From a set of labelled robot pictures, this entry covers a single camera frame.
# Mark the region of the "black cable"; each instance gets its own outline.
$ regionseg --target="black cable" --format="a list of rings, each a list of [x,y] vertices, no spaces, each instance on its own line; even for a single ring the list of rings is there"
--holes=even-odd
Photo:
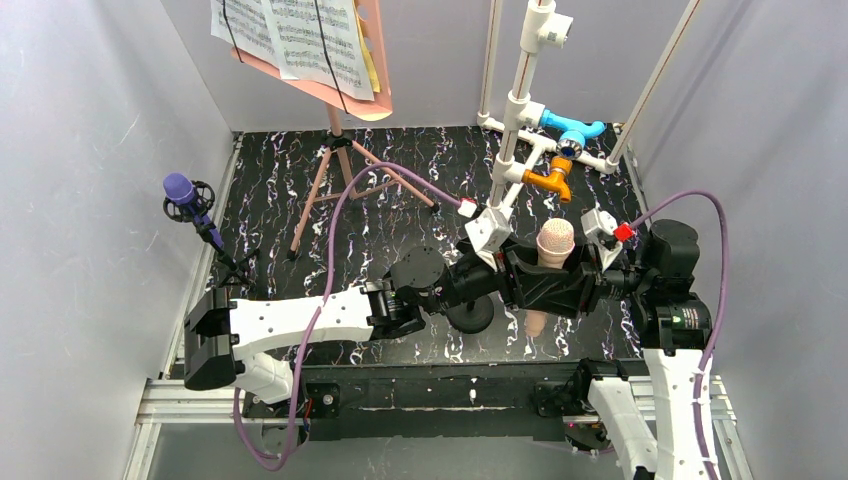
[[[244,63],[244,60],[241,59],[241,50],[236,45],[236,37],[233,35],[233,29],[230,28],[230,19],[227,18],[227,0],[222,0],[221,10],[224,14],[224,23],[227,24],[227,30],[230,32],[230,39],[233,41],[233,48],[236,49],[236,54],[239,56],[239,62]]]
[[[339,100],[342,101],[342,109],[345,113],[350,113],[347,111],[347,105],[344,103],[344,96],[342,95],[342,89],[339,88],[339,81],[336,80],[336,72],[333,71],[333,65],[330,63],[330,54],[327,53],[327,41],[324,39],[324,27],[321,25],[321,11],[318,9],[318,0],[313,0],[315,2],[315,14],[318,15],[318,32],[321,33],[321,45],[324,46],[324,59],[327,60],[327,67],[330,68],[330,75],[333,76],[333,83],[336,84],[336,91],[339,92]]]

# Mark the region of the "microphone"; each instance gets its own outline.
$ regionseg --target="microphone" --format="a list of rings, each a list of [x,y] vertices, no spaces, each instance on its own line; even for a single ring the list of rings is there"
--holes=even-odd
[[[192,182],[181,173],[165,177],[162,186],[165,187],[165,202],[162,204],[165,215],[176,222],[193,223],[203,241],[218,247],[216,250],[223,249],[221,233],[208,215],[215,204],[212,187],[204,182]]]
[[[215,249],[218,262],[227,267],[227,274],[217,286],[250,285],[251,258],[259,255],[259,249],[253,249],[241,260],[235,260],[224,250],[221,232],[209,218],[209,209],[215,205],[215,191],[207,183],[191,181],[181,173],[172,173],[162,181],[165,188],[165,201],[162,209],[171,220],[192,223],[200,238]]]
[[[574,250],[574,227],[568,220],[552,218],[542,225],[536,235],[536,249],[539,252],[537,265],[548,268],[562,268],[565,259]],[[527,310],[524,317],[524,332],[529,337],[538,337],[545,328],[547,314],[538,310]]]

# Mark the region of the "black marbled floor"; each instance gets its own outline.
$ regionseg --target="black marbled floor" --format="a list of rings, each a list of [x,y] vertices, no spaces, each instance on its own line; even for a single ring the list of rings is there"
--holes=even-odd
[[[294,228],[320,161],[323,132],[250,133],[243,139],[227,199],[221,234],[236,257],[259,247],[254,264],[255,286],[233,292],[250,299],[287,299],[319,295],[327,278],[327,230],[334,201],[316,204],[301,240],[300,256],[286,260]],[[484,201],[488,196],[492,158],[500,134],[478,127],[362,129],[356,140],[385,161],[397,162],[424,176],[456,197]],[[612,149],[611,128],[588,142],[588,150],[603,157]],[[530,148],[523,142],[516,159]],[[364,165],[352,156],[354,171]],[[549,158],[537,171],[546,172]],[[579,226],[580,215],[595,205],[617,219],[639,215],[638,201],[623,168],[612,175],[575,163],[568,177],[573,201],[561,205],[556,196],[525,187],[515,203],[512,227],[532,239],[545,220],[564,217]],[[360,190],[385,181],[372,173]],[[341,169],[334,159],[320,194],[341,192]],[[455,258],[454,244],[463,234],[465,219],[449,205],[437,215],[412,194],[397,186],[363,199],[349,201],[337,232],[334,291],[382,277],[388,267],[417,245],[436,247]],[[447,362],[515,362],[576,360],[583,357],[623,358],[638,355],[638,339],[625,302],[602,302],[585,318],[549,316],[536,339],[524,335],[524,312],[505,311],[496,300],[496,318],[477,335],[453,330],[447,319],[434,316],[427,328],[396,340],[325,342],[310,346],[307,364],[432,364]],[[291,358],[293,349],[274,352]]]

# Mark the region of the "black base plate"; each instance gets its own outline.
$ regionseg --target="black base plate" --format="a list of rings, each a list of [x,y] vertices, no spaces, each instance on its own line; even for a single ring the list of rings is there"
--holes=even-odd
[[[445,312],[451,326],[462,333],[480,333],[495,318],[495,304],[488,296],[448,309]]]

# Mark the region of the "paper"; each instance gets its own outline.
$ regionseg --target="paper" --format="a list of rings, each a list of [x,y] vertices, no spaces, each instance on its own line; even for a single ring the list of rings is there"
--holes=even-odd
[[[368,70],[360,48],[356,10],[352,0],[319,0],[321,29],[313,0],[262,0],[272,33],[277,64],[301,80],[339,89],[358,100],[374,100]],[[332,71],[324,56],[326,44]]]
[[[226,0],[235,46],[274,65],[284,80],[311,80],[358,100],[374,100],[352,0],[319,0],[321,27],[313,0]],[[212,2],[212,35],[233,43],[223,0]],[[332,72],[324,56],[326,43]]]
[[[211,2],[212,35],[232,44],[227,22],[224,21],[223,0],[211,0]],[[262,0],[227,0],[227,20],[233,31],[236,45],[241,50],[279,67],[265,21]]]

